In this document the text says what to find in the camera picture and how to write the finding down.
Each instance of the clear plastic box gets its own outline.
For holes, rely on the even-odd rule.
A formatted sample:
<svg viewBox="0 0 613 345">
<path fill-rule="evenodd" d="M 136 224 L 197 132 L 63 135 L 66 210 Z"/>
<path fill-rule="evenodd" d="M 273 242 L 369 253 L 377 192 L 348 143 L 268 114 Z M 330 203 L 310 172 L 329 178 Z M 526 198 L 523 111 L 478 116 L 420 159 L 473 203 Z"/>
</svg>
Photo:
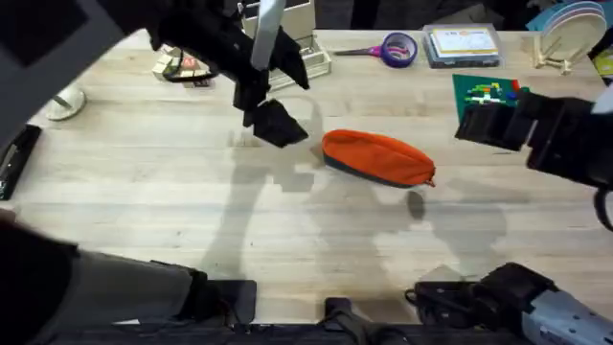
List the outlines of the clear plastic box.
<svg viewBox="0 0 613 345">
<path fill-rule="evenodd" d="M 462 29 L 488 31 L 496 53 L 473 53 L 464 51 L 457 54 L 439 54 L 434 42 L 435 31 L 461 31 Z M 503 51 L 500 37 L 491 24 L 439 24 L 423 27 L 423 49 L 428 56 L 431 68 L 496 67 L 503 64 Z"/>
</svg>

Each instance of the green lego baseplate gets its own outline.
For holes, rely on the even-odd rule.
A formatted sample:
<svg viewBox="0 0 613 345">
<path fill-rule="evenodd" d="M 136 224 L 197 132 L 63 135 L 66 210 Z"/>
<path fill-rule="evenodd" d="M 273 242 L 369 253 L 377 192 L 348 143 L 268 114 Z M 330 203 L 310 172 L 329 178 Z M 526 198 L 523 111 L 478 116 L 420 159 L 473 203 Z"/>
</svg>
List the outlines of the green lego baseplate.
<svg viewBox="0 0 613 345">
<path fill-rule="evenodd" d="M 464 109 L 469 104 L 500 103 L 516 106 L 517 100 L 510 97 L 510 94 L 515 94 L 519 89 L 517 80 L 454 74 L 453 90 L 458 109 L 458 119 L 462 120 Z"/>
</svg>

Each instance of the plate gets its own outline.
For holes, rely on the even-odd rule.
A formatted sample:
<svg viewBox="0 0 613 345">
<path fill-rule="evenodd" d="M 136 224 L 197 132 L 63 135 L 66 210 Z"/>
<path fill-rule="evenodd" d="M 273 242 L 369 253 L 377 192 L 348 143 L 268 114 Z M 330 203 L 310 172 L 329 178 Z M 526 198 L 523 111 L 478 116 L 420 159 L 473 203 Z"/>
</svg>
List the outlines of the plate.
<svg viewBox="0 0 613 345">
<path fill-rule="evenodd" d="M 579 49 L 588 51 L 606 33 L 606 21 L 596 14 L 582 14 L 568 18 L 555 25 L 541 38 L 543 52 L 554 43 L 559 47 L 550 55 L 553 59 L 568 59 Z"/>
<path fill-rule="evenodd" d="M 553 21 L 557 20 L 559 17 L 564 15 L 566 12 L 583 9 L 583 8 L 591 8 L 591 9 L 600 11 L 602 16 L 604 16 L 604 10 L 602 9 L 602 6 L 600 4 L 597 4 L 593 1 L 579 1 L 573 4 L 569 4 L 561 8 L 557 12 L 555 12 L 551 17 L 549 17 L 549 19 L 547 19 L 547 21 L 545 22 L 545 25 L 543 25 L 543 31 L 545 31 L 547 27 L 549 27 L 549 25 Z"/>
<path fill-rule="evenodd" d="M 563 21 L 565 21 L 567 19 L 570 19 L 570 18 L 575 17 L 575 16 L 579 16 L 579 15 L 582 15 L 582 14 L 595 14 L 595 15 L 599 15 L 606 22 L 606 19 L 604 18 L 604 16 L 602 15 L 602 13 L 600 11 L 595 10 L 593 8 L 583 8 L 583 9 L 572 10 L 572 11 L 566 12 L 561 17 L 558 17 L 556 20 L 552 21 L 547 27 L 545 27 L 545 29 L 543 30 L 543 33 L 546 35 L 557 24 L 559 24 L 559 23 L 561 23 L 561 22 L 563 22 Z"/>
</svg>

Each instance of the orange pouch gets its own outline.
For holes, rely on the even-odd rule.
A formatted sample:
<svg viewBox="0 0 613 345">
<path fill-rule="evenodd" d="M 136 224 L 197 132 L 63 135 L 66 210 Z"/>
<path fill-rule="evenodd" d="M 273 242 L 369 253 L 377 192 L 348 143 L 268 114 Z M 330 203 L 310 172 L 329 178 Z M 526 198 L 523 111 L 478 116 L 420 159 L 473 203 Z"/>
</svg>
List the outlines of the orange pouch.
<svg viewBox="0 0 613 345">
<path fill-rule="evenodd" d="M 434 186 L 434 162 L 418 149 L 379 134 L 337 129 L 322 140 L 328 166 L 388 186 Z"/>
</svg>

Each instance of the wooden tabletop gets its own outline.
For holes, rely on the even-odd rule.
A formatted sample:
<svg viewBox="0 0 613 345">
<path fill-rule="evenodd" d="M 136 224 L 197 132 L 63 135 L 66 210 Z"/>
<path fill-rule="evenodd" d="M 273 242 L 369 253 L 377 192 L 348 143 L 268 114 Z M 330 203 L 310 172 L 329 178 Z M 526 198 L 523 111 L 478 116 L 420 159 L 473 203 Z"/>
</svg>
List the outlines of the wooden tabletop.
<svg viewBox="0 0 613 345">
<path fill-rule="evenodd" d="M 385 36 L 317 34 L 331 51 Z M 613 317 L 613 233 L 594 215 L 593 191 L 528 170 L 528 149 L 454 139 L 453 73 L 518 79 L 547 96 L 594 100 L 604 89 L 587 59 L 569 77 L 535 70 L 521 50 L 530 34 L 500 35 L 504 68 L 432 70 L 422 52 L 402 70 L 334 57 L 311 90 L 272 94 L 310 134 L 275 149 L 241 128 L 229 80 L 185 89 L 152 76 L 157 55 L 138 33 L 80 78 L 89 103 L 78 117 L 33 119 L 43 135 L 8 205 L 88 249 L 256 280 L 261 322 L 316 320 L 339 295 L 373 319 L 417 322 L 402 300 L 417 280 L 451 270 L 478 279 L 510 261 Z M 394 189 L 326 168 L 312 149 L 336 128 L 423 150 L 437 187 Z"/>
</svg>

